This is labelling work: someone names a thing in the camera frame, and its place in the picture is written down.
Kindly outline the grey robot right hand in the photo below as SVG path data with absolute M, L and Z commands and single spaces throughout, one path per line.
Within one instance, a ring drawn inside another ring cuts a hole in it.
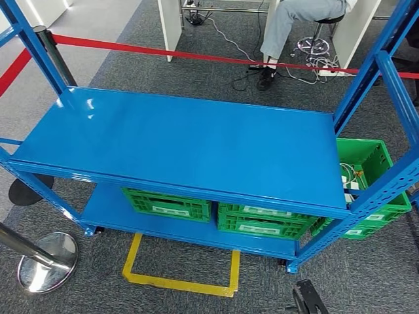
M 292 290 L 292 296 L 296 313 L 329 313 L 310 279 L 297 281 Z

